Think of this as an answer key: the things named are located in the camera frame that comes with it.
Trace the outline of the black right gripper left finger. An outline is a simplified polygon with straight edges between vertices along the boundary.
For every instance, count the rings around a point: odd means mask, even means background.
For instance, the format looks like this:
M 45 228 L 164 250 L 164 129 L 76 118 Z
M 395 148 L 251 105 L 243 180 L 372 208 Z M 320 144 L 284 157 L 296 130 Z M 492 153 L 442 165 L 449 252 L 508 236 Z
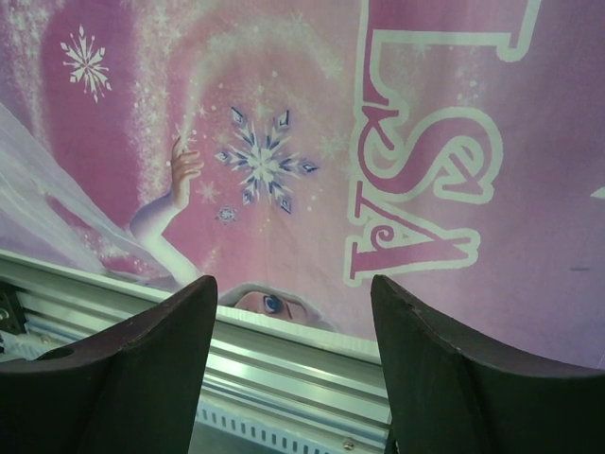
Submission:
M 206 275 L 84 340 L 2 363 L 2 452 L 187 452 L 216 309 Z

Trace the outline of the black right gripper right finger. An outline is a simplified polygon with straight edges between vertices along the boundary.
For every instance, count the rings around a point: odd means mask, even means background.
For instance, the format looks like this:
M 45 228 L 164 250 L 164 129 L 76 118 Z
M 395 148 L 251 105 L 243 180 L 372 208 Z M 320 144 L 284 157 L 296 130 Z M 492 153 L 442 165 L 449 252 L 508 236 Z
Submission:
M 398 452 L 603 452 L 603 371 L 506 345 L 384 275 L 371 300 Z

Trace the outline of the purple Elsa placemat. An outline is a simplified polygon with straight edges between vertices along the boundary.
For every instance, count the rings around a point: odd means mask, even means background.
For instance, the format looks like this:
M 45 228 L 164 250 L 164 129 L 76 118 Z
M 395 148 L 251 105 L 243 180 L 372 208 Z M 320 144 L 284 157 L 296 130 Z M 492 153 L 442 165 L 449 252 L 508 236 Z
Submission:
M 604 365 L 600 1 L 5 1 L 1 246 L 373 338 L 384 274 Z

